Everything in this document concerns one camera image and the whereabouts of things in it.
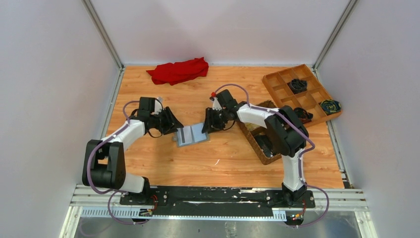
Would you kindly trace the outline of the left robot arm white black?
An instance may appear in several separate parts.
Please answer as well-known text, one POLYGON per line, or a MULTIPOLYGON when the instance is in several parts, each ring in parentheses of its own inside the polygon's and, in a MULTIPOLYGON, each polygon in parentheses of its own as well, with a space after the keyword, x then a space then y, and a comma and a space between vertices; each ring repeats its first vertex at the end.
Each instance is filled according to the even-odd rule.
POLYGON ((161 135, 175 133, 183 124, 169 107, 164 107, 157 98, 141 97, 138 107, 127 114, 123 106, 125 122, 102 139, 92 139, 86 145, 82 183, 97 194, 120 192, 150 198, 148 178, 135 176, 126 171, 125 151, 138 139, 156 129, 161 135))

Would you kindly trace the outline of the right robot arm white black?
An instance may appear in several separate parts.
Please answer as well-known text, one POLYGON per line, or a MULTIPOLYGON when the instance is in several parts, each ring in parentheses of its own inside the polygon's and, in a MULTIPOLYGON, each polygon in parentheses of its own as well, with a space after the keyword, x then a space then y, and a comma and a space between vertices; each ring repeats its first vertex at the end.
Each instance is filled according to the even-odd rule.
POLYGON ((265 108, 248 102, 238 103, 229 90, 211 96, 213 106, 206 108, 203 133, 223 131, 229 121, 251 123, 265 129, 284 167, 282 200, 292 205, 307 191, 303 175, 303 154, 309 133, 290 106, 265 108))

